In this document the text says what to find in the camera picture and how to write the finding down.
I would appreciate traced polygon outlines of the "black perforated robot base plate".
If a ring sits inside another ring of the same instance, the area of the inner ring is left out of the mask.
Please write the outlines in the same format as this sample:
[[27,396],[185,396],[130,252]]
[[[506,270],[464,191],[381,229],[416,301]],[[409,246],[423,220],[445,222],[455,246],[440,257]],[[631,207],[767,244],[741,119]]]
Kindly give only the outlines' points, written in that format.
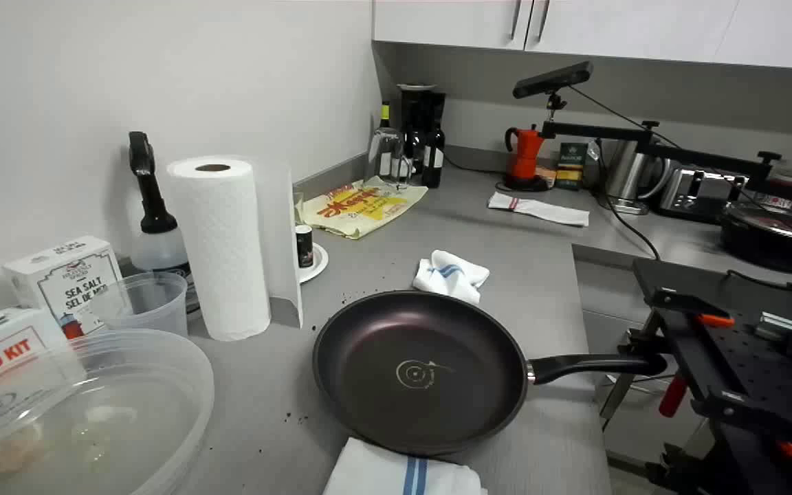
[[687,396],[713,431],[702,460],[665,447],[657,482],[678,493],[792,495],[792,282],[665,260],[634,273],[679,366],[661,409]]

